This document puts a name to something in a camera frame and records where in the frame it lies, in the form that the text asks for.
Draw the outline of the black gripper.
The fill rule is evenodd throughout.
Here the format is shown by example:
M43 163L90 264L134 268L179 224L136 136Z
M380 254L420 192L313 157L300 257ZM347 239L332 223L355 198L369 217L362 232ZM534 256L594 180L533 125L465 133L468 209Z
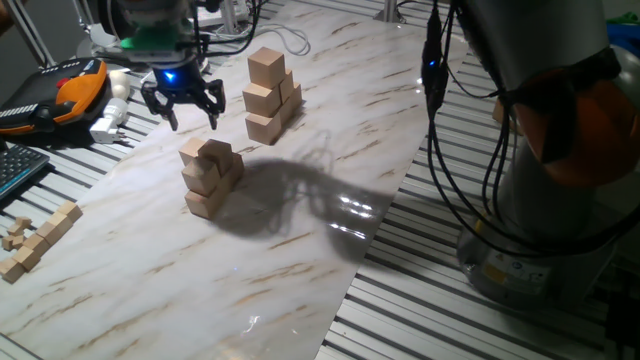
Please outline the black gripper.
M152 115L159 115L167 121L173 131L178 129L178 120L173 111L176 103L192 103L208 116L212 130L217 129L218 118L225 112L225 91L222 79L200 82L199 65L196 59L179 64L177 67L154 67L154 82L144 82L141 94ZM168 99L162 103L159 91Z

